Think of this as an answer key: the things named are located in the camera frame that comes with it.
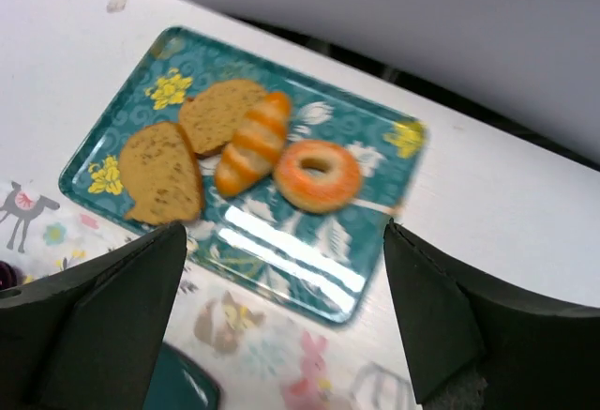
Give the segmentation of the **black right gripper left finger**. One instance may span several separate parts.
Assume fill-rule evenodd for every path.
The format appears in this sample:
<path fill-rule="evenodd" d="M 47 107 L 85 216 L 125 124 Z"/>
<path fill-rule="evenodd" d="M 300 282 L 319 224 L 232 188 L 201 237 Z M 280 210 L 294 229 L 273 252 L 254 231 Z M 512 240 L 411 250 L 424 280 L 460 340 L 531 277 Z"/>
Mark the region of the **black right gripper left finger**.
<path fill-rule="evenodd" d="M 186 257 L 171 223 L 2 291 L 2 408 L 142 408 Z"/>

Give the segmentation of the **orange glazed bagel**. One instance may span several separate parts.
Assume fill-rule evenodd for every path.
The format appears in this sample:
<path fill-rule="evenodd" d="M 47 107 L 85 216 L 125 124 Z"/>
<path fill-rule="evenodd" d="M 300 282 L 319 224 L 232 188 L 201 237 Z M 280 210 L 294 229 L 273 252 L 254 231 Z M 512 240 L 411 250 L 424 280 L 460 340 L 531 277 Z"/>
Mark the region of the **orange glazed bagel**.
<path fill-rule="evenodd" d="M 345 147 L 320 140 L 290 144 L 274 171 L 277 189 L 292 205 L 309 213 L 328 213 L 347 205 L 362 188 L 358 161 Z"/>

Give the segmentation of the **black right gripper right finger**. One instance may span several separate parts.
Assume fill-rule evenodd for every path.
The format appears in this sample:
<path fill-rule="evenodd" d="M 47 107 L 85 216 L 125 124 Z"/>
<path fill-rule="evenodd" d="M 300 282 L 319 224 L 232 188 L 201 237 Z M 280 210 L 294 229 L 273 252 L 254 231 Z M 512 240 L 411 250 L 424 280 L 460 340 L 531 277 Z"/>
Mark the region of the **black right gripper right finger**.
<path fill-rule="evenodd" d="M 423 408 L 598 407 L 598 309 L 502 281 L 395 222 L 383 253 Z"/>

